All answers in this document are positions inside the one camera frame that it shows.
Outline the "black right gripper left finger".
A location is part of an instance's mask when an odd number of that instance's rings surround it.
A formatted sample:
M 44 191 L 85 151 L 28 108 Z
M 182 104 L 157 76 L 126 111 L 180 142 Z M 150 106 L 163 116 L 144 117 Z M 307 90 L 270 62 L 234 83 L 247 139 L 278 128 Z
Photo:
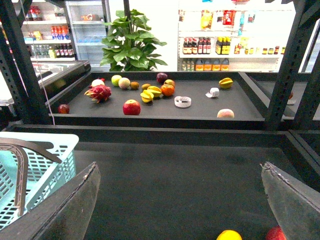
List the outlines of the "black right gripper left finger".
M 101 173 L 91 163 L 51 196 L 0 232 L 2 240 L 82 240 L 99 191 Z

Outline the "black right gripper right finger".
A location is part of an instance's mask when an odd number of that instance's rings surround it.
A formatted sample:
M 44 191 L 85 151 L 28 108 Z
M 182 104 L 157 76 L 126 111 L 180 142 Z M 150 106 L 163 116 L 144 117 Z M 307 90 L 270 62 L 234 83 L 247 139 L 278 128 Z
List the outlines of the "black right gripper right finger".
M 320 193 L 265 162 L 261 179 L 272 213 L 287 240 L 320 238 Z

